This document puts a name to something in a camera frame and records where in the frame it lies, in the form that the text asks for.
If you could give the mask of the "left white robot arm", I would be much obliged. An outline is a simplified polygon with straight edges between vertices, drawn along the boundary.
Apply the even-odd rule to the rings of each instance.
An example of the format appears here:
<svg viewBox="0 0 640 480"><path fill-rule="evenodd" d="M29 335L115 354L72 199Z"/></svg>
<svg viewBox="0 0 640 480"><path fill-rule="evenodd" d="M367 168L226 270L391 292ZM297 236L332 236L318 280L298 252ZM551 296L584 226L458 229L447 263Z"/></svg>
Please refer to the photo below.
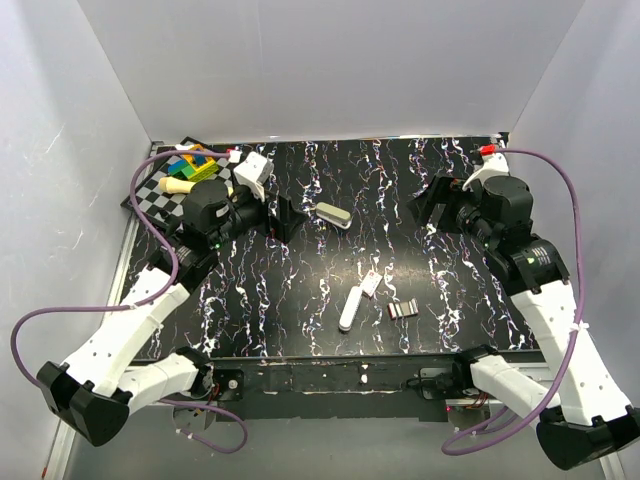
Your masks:
<svg viewBox="0 0 640 480"><path fill-rule="evenodd" d="M213 363L182 347L134 372L127 369L164 320L197 290L218 264L218 251L250 230L288 243L306 215L289 197L260 184L228 187L219 180L198 183L163 178L165 193L181 194L183 215L168 229L172 252L158 250L125 297L122 309L61 364L45 363L37 373L49 409L94 446L109 442L129 416L170 395L200 400L215 388Z"/></svg>

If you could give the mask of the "white stapler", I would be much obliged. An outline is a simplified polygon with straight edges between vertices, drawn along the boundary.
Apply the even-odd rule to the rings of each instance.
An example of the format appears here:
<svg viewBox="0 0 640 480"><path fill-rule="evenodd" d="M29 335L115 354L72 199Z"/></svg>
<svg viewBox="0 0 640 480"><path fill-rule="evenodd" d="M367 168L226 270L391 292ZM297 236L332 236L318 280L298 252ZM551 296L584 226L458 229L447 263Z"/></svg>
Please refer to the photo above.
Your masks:
<svg viewBox="0 0 640 480"><path fill-rule="evenodd" d="M354 286L351 288L343 310L340 315L338 328L341 332L348 332L354 322L356 317L361 299L363 296L363 291L359 286Z"/></svg>

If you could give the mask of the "grey beige stapler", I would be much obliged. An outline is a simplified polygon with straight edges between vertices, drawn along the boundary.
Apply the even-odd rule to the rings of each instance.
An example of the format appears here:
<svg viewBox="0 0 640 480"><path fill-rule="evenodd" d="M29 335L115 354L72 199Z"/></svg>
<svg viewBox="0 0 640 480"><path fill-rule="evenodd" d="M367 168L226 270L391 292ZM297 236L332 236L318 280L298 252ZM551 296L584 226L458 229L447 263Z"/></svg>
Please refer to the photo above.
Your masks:
<svg viewBox="0 0 640 480"><path fill-rule="evenodd" d="M316 204L315 213L318 218L343 230L350 228L353 219L350 212L325 202Z"/></svg>

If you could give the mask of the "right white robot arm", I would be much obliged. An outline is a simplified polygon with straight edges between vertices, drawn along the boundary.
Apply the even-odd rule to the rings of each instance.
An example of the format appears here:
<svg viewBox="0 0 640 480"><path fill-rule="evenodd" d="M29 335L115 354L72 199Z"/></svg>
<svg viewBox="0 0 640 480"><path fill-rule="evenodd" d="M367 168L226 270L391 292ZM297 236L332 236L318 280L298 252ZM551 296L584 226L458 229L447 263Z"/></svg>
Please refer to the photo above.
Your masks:
<svg viewBox="0 0 640 480"><path fill-rule="evenodd" d="M533 425L547 458L562 470L638 441L638 409L608 372L585 324L574 321L578 305L561 256L532 231L527 184L507 175L469 182L438 176L408 208L424 226L438 205L444 208L438 230L480 242L490 273L556 376L545 387L481 345L455 356L454 389L469 398L487 393Z"/></svg>

